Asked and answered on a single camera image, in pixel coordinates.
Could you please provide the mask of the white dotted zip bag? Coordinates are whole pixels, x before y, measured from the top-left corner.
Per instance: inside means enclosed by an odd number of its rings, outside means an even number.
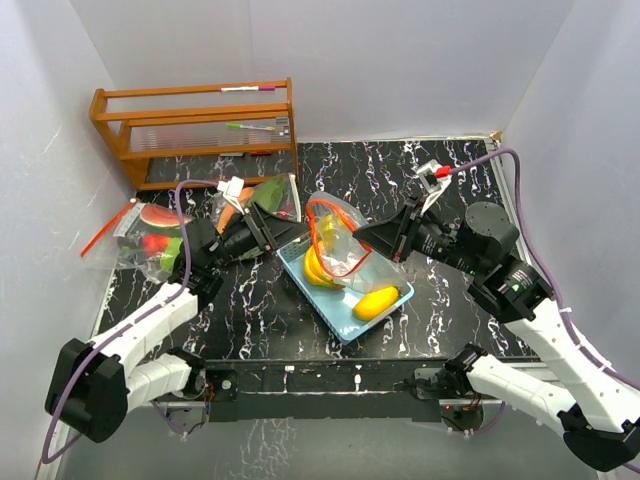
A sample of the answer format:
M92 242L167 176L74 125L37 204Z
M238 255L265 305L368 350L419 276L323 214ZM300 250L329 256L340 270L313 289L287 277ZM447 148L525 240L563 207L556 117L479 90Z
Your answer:
M214 219L222 251L231 261L277 250L308 232L296 176L285 173L253 187L232 177L217 185Z

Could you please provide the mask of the clear bag orange zipper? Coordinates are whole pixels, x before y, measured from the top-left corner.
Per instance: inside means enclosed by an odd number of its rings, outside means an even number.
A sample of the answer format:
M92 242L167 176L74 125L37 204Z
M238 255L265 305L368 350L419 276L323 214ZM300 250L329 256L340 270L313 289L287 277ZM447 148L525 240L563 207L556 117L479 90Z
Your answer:
M317 221L327 214L335 214L344 222L323 239L323 249L316 250L322 267L336 283L367 294L387 286L397 288L401 278L405 279L389 260L353 238L357 228L368 224L357 208L334 195L317 191L311 195L305 211L311 237Z
M180 226L160 229L146 225L139 217L146 204L156 205L137 198L131 199L81 250L80 257L84 263L91 268L135 269L156 284L166 281L173 271L168 273L161 270L161 253L148 256L142 246L142 238L147 234L160 234L183 240L181 229ZM184 216L179 220L180 224L188 224L192 218Z

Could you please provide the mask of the yellow banana bunch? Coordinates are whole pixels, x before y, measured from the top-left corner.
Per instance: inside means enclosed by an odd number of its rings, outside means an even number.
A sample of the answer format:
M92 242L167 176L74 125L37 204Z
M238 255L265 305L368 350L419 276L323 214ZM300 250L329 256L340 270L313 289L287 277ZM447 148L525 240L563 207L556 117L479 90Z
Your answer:
M343 226L344 222L335 214L327 214L315 224L312 232L311 245L307 249L303 260L303 273L308 283L313 286L324 287L332 290L340 290L343 285L336 283L324 270L316 250L322 250L323 239L329 237L337 226Z

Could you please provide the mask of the yellow mango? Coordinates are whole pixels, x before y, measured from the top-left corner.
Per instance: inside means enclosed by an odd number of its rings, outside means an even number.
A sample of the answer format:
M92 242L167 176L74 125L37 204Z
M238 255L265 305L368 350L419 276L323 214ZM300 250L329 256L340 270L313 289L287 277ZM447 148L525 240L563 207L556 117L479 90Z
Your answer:
M395 286L369 292L354 305L352 313L358 320L372 321L393 306L398 297L399 290Z

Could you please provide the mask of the watermelon slice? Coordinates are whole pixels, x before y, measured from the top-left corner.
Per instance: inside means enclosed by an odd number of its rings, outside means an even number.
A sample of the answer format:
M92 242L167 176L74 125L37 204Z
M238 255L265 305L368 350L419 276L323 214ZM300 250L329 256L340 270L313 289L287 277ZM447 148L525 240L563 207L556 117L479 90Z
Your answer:
M139 217L142 222L150 227L160 229L178 228L180 220L176 212L157 205L146 204Z

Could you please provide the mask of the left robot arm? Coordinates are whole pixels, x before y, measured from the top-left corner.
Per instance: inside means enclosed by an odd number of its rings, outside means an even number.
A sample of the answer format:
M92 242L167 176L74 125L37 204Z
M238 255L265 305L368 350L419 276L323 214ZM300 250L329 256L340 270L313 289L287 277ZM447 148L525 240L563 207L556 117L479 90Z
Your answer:
M234 214L223 232L206 219L179 225L178 255L158 292L110 330L88 341L72 339L59 352L45 410L95 443L151 400L173 392L200 396L207 376L195 355L172 350L154 361L144 357L213 302L228 265L252 250L276 250L308 230L258 203Z

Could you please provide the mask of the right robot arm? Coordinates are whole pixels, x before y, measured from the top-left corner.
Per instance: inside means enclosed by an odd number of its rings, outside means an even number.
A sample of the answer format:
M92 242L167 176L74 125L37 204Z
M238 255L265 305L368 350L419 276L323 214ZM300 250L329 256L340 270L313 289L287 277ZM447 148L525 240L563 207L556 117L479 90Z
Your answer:
M557 377L552 385L467 344L432 380L460 397L499 399L548 426L583 463L608 472L639 455L639 392L594 365L570 334L557 295L544 277L512 253L519 238L499 205L469 206L459 227L447 227L425 203L408 201L395 215L358 228L362 245L402 262L413 252L468 274L468 293L484 311L523 339Z

